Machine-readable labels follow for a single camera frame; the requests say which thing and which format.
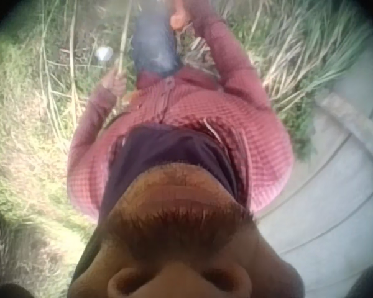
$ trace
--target nostril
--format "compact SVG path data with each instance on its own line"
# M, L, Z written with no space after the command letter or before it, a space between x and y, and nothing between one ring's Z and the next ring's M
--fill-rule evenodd
M232 274L220 269L206 270L201 275L205 280L224 292L232 292L236 286Z
M136 269L123 269L109 282L109 293L117 293L114 297L129 296L152 278L153 274L150 273Z

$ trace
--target beard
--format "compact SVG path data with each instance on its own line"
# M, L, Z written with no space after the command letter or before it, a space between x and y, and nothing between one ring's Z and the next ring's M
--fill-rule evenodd
M181 256L208 258L247 227L256 227L252 214L236 204L162 209L144 216L120 212L104 223L104 239L144 263Z

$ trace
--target ground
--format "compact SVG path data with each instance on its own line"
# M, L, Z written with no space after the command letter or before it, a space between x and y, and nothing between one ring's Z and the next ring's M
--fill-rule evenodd
M349 67L370 34L356 10L339 3L216 1L302 159L315 150L312 97ZM94 227L68 202L67 153L89 93L119 57L127 6L116 0L77 4L75 13L75 0L30 0L0 29L0 266L14 272L0 282L20 282L37 297L58 297L66 288ZM132 16L137 10L134 5ZM124 57L129 91L135 82L131 32L132 18ZM207 47L190 26L177 40L185 63L215 75ZM96 60L100 45L114 49L111 61ZM31 242L36 249L23 254ZM20 257L13 246L25 247ZM31 277L23 278L25 272Z

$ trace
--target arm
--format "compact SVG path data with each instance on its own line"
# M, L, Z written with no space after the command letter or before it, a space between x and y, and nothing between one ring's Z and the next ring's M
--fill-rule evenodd
M113 68L90 96L70 146L68 177L94 144L104 121L116 104L117 97L121 97L125 89L126 77L123 74L117 76L117 69Z
M249 57L208 1L184 0L184 3L192 16L196 34L210 47L225 92L243 98L257 109L269 109L267 93Z
M77 166L84 154L94 144L104 121L115 104L115 95L102 85L99 85L92 93L70 146L68 174Z

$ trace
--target grass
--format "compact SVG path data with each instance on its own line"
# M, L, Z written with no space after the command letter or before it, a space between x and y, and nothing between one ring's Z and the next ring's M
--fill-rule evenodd
M309 158L313 96L348 69L370 35L370 25L347 1L339 1L339 7L315 0L217 2L260 73L296 155ZM92 88L119 57L127 1L79 0L76 14L73 4L26 2L0 29L0 214L10 227L39 227L49 243L40 254L43 260L60 256L55 270L49 261L46 270L40 264L41 278L25 285L37 297L58 297L66 288L93 230L68 202L67 153L74 118L80 117ZM74 16L76 27L71 30ZM78 100L72 93L72 34ZM215 74L204 41L195 39L190 28L177 37L186 64ZM100 45L115 49L106 65L94 57ZM136 78L129 55L124 56L124 67L131 91Z

